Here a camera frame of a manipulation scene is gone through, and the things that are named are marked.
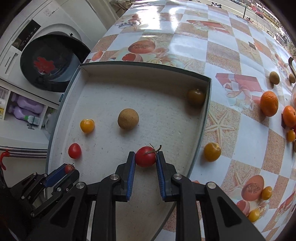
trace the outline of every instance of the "red sticker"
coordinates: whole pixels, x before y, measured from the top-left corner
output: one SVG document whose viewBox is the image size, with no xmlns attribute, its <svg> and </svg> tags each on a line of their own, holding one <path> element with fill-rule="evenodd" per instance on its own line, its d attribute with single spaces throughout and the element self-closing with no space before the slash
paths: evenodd
<svg viewBox="0 0 296 241">
<path fill-rule="evenodd" d="M 34 60 L 34 66 L 38 69 L 39 73 L 49 74 L 55 69 L 54 62 L 52 60 L 47 61 L 43 57 L 37 57 L 37 60 Z"/>
</svg>

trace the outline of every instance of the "metal bolt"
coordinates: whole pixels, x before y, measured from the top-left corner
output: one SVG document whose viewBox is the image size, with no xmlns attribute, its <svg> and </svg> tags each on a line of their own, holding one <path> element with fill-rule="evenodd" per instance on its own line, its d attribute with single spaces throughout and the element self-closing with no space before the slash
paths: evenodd
<svg viewBox="0 0 296 241">
<path fill-rule="evenodd" d="M 216 184 L 213 183 L 213 182 L 208 183 L 207 186 L 208 186 L 210 189 L 215 189 L 215 188 L 216 188 Z"/>
<path fill-rule="evenodd" d="M 111 180 L 117 180 L 118 178 L 119 178 L 119 176 L 117 174 L 110 175 Z"/>
<path fill-rule="evenodd" d="M 82 183 L 82 182 L 76 184 L 76 187 L 77 187 L 78 189 L 82 189 L 82 188 L 84 188 L 84 186 L 85 186 L 85 184 Z"/>
<path fill-rule="evenodd" d="M 173 175 L 173 178 L 177 179 L 177 180 L 180 180 L 182 178 L 182 175 L 180 173 L 175 173 Z"/>
</svg>

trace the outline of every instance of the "street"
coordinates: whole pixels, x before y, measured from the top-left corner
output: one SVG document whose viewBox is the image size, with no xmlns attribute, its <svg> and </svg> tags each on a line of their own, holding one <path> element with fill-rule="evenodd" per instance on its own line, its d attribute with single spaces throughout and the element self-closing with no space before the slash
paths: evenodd
<svg viewBox="0 0 296 241">
<path fill-rule="evenodd" d="M 209 1 L 209 0 L 200 0 L 200 2 L 204 3 L 204 4 L 211 4 L 212 3 L 212 1 Z M 222 9 L 225 9 L 226 11 L 232 12 L 234 14 L 241 16 L 241 17 L 244 15 L 245 6 L 243 4 L 238 5 L 234 2 L 231 2 L 230 0 L 217 0 L 215 2 L 218 4 L 221 4 Z M 258 27 L 263 29 L 264 31 L 268 30 L 273 34 L 278 32 L 277 27 L 274 26 L 269 20 L 267 20 L 266 18 L 264 18 L 264 19 L 260 18 L 248 7 L 246 9 L 245 18 L 246 17 L 250 17 L 251 20 L 254 21 L 254 24 L 258 24 Z"/>
</svg>

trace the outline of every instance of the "red cherry tomato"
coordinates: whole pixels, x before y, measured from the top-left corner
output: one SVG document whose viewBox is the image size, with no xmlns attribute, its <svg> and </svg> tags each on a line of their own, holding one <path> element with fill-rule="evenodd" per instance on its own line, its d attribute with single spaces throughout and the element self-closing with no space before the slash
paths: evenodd
<svg viewBox="0 0 296 241">
<path fill-rule="evenodd" d="M 155 150 L 153 146 L 140 148 L 135 156 L 136 164 L 140 167 L 150 167 L 156 162 L 156 153 L 161 149 Z"/>
<path fill-rule="evenodd" d="M 69 172 L 71 172 L 74 169 L 75 169 L 75 167 L 73 166 L 73 164 L 67 164 L 65 166 L 65 173 L 68 174 Z"/>
<path fill-rule="evenodd" d="M 79 158 L 81 156 L 80 146 L 77 143 L 73 143 L 72 145 L 70 145 L 68 149 L 68 154 L 69 154 L 69 157 L 73 159 Z"/>
</svg>

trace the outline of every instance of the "table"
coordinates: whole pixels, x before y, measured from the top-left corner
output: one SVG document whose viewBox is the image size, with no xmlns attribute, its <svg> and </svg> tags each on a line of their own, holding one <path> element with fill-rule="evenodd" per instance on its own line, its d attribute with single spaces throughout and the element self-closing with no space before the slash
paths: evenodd
<svg viewBox="0 0 296 241">
<path fill-rule="evenodd" d="M 214 181 L 235 203 L 258 208 L 261 216 L 254 225 L 269 241 L 283 230 L 296 205 L 295 153 L 281 124 L 293 88 L 289 57 L 269 34 L 223 9 L 191 1 L 142 0 L 108 30 L 85 62 L 148 62 L 210 77 L 210 110 L 190 179 L 203 184 Z M 278 85 L 269 82 L 271 71 L 279 74 Z M 270 118 L 259 106 L 268 90 L 279 100 L 278 112 Z M 202 156 L 208 142 L 222 148 L 214 163 Z M 242 188 L 257 175 L 263 177 L 264 186 L 273 188 L 273 195 L 267 201 L 245 201 Z M 156 240 L 175 240 L 175 224 L 174 211 Z"/>
</svg>

